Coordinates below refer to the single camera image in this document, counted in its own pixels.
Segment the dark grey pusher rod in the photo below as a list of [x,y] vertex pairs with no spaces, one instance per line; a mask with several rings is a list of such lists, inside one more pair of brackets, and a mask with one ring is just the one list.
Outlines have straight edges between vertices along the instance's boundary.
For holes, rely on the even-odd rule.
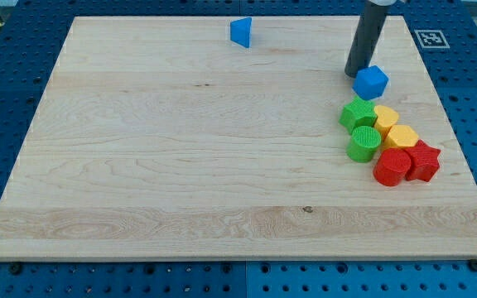
[[364,2],[344,68],[349,77],[355,78],[360,70],[369,66],[389,8],[390,2],[387,0]]

